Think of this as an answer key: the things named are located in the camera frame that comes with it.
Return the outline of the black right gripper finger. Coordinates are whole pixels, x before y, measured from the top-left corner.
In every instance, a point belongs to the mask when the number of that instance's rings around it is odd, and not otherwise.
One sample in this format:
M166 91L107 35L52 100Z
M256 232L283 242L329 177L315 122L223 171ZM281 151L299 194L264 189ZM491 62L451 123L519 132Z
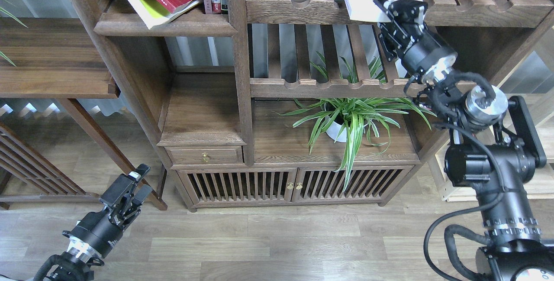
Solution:
M389 0L373 0L374 4L378 9L380 9L380 12L378 13L379 17L389 17L389 11L388 7L390 6Z

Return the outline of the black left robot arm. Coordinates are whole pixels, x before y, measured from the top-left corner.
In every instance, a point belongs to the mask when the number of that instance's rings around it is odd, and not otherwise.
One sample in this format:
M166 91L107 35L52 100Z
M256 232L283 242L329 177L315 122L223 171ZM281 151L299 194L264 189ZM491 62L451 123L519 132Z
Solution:
M150 171L150 167L140 164L129 174L121 174L100 197L104 208L99 212L89 212L71 230L63 231L70 243L61 255L52 255L34 276L35 281L91 281L94 272L91 266L103 266L113 247L123 236L141 212L141 205L152 192L144 185L134 193L136 186Z

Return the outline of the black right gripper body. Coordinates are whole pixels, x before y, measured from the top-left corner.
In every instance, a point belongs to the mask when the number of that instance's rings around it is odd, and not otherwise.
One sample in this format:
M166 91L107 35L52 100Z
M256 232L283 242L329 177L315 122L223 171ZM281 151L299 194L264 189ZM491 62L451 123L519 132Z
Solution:
M438 83L451 72L457 53L424 22L428 3L390 0L389 21L378 23L388 61L399 58L419 84Z

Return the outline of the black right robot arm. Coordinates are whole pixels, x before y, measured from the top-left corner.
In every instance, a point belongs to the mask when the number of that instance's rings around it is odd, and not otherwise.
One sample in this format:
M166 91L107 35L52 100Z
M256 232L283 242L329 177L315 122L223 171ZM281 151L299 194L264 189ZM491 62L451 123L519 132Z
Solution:
M424 237L424 258L448 280L428 252L435 227L461 214L481 212L485 234L457 224L444 230L449 261L472 281L551 281L553 241L542 242L524 189L546 155L523 97L506 95L486 78L453 68L457 53L424 22L427 3L374 0L388 21L379 23L386 58L399 58L410 82L425 84L424 102L450 131L444 170L457 187L471 187L478 207L436 220Z

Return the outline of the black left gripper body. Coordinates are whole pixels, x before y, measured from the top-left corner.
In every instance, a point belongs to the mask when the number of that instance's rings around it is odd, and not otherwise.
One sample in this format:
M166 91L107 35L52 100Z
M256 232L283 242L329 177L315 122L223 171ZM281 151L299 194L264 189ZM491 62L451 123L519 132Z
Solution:
M68 251L76 249L79 259L107 257L141 212L141 205L132 205L137 184L129 175L119 175L100 197L103 210L89 212L71 231L63 231L71 240Z

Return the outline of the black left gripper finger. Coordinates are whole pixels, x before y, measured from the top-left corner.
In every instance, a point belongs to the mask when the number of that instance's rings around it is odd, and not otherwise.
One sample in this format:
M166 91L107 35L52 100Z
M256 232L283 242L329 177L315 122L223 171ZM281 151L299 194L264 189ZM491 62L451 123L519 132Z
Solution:
M129 173L129 178L135 180L137 183L141 182L143 178L150 172L150 167L144 163L141 163L133 171Z
M143 185L140 190L138 190L135 194L132 196L132 205L133 206L140 206L144 203L146 198L151 194L152 187L149 185Z

